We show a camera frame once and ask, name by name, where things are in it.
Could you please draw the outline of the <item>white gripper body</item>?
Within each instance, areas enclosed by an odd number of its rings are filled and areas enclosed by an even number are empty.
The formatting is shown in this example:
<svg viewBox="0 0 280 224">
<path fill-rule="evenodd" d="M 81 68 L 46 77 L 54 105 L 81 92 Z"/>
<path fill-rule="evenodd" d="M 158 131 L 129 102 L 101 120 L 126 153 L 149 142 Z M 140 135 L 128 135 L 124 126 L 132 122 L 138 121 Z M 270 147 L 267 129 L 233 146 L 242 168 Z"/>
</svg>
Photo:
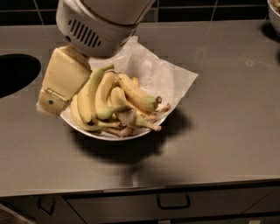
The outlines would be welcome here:
<svg viewBox="0 0 280 224">
<path fill-rule="evenodd" d="M 81 0 L 59 0 L 56 24 L 71 46 L 94 58 L 118 54 L 137 28 L 106 21 Z"/>
</svg>

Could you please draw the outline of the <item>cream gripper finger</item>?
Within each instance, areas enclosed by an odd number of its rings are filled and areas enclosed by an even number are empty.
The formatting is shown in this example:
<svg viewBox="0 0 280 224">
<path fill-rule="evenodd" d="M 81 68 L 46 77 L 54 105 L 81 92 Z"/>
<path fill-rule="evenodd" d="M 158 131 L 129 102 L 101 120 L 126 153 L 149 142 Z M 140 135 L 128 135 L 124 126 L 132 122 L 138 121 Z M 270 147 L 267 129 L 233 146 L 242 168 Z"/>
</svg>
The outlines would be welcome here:
<svg viewBox="0 0 280 224">
<path fill-rule="evenodd" d="M 56 48 L 39 92 L 37 111 L 59 116 L 81 90 L 91 74 L 89 57 L 66 45 Z"/>
</svg>

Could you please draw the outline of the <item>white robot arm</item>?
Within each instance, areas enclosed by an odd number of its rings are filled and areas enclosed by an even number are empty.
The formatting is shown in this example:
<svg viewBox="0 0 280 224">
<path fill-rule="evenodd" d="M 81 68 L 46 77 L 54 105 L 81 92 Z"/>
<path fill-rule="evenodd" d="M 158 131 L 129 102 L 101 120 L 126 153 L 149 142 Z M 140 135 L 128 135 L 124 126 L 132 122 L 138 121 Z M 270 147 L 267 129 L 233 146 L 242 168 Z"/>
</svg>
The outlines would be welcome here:
<svg viewBox="0 0 280 224">
<path fill-rule="evenodd" d="M 55 48 L 37 111 L 58 116 L 84 86 L 89 60 L 118 54 L 155 0 L 59 0 L 56 24 L 67 44 Z"/>
</svg>

